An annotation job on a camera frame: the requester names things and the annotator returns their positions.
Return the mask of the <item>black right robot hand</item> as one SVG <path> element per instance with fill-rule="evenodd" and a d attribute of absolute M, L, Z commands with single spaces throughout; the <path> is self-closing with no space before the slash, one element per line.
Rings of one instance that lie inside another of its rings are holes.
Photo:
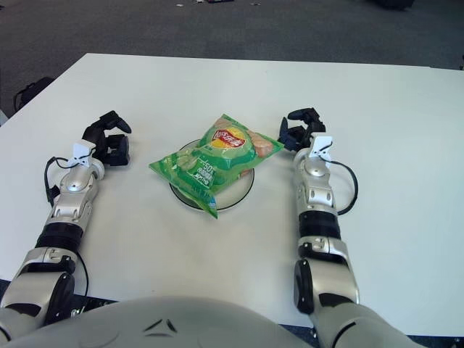
<path fill-rule="evenodd" d="M 302 121 L 305 126 L 298 125 L 289 127 L 289 120 Z M 298 152 L 301 149 L 309 148 L 313 133 L 325 133 L 326 126 L 320 119 L 320 115 L 315 108 L 304 108 L 288 113 L 281 121 L 278 141 L 289 151 Z"/>

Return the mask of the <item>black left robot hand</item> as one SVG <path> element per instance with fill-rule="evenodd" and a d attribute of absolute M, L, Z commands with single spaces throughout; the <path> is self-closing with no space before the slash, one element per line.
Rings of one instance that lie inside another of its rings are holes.
<path fill-rule="evenodd" d="M 88 126 L 82 139 L 93 144 L 91 156 L 104 165 L 126 166 L 130 159 L 126 134 L 131 132 L 126 121 L 112 110 Z"/>

